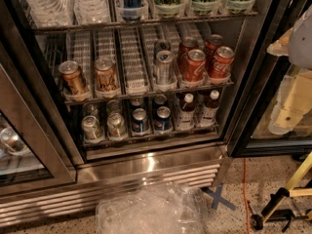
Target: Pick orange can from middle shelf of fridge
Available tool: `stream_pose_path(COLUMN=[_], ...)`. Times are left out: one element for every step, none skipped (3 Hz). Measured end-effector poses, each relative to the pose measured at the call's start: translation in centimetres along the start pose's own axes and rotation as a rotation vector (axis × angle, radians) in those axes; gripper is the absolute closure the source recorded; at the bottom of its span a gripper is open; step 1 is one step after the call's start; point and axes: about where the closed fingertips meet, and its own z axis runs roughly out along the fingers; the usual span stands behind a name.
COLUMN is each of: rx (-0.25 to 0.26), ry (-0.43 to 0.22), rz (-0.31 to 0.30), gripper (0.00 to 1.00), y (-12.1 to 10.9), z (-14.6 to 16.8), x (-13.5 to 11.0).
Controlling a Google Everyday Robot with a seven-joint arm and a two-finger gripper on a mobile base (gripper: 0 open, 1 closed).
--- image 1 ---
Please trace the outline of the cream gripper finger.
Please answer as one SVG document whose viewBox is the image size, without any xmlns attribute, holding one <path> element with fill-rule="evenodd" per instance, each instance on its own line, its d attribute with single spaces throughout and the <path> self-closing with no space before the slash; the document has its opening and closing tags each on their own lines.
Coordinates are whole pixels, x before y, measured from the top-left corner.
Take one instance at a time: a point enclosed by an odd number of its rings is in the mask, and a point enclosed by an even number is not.
<svg viewBox="0 0 312 234">
<path fill-rule="evenodd" d="M 294 76 L 286 75 L 277 94 L 268 130 L 274 135 L 284 135 L 312 109 L 312 70 L 301 69 Z"/>
<path fill-rule="evenodd" d="M 287 57 L 289 55 L 289 41 L 292 32 L 293 30 L 290 28 L 278 40 L 270 44 L 266 49 L 266 52 L 275 57 Z"/>
</svg>

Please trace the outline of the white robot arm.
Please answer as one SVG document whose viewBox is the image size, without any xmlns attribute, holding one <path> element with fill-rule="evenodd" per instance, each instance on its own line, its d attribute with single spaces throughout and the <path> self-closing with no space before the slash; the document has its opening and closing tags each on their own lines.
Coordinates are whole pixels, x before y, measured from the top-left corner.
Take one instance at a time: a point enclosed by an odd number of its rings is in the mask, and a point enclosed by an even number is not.
<svg viewBox="0 0 312 234">
<path fill-rule="evenodd" d="M 282 82 L 270 116 L 269 132 L 281 136 L 292 131 L 312 109 L 312 5 L 266 52 L 288 57 L 299 68 L 298 74 L 286 76 Z"/>
</svg>

